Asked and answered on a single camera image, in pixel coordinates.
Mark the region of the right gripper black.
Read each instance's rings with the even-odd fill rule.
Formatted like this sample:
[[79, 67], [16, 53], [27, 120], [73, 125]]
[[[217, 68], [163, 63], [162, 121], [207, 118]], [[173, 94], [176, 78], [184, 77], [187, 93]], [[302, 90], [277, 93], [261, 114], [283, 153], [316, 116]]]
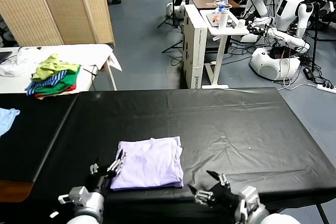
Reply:
[[219, 181], [220, 185], [215, 185], [211, 191], [197, 190], [194, 186], [188, 184], [188, 188], [193, 194], [194, 200], [197, 204], [209, 204], [215, 201], [224, 207], [230, 215], [234, 216], [240, 204], [240, 197], [231, 192], [230, 185], [228, 185], [225, 174], [219, 174], [215, 171], [206, 171], [212, 178]]

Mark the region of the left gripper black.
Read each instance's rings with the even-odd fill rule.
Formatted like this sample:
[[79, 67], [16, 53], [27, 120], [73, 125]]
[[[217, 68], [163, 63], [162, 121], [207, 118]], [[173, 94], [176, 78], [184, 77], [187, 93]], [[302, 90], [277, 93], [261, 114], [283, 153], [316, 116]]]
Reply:
[[88, 192], [106, 193], [110, 187], [110, 177], [116, 177], [123, 167], [123, 150], [118, 154], [116, 160], [108, 167], [100, 167], [98, 159], [90, 165], [90, 173], [85, 180]]

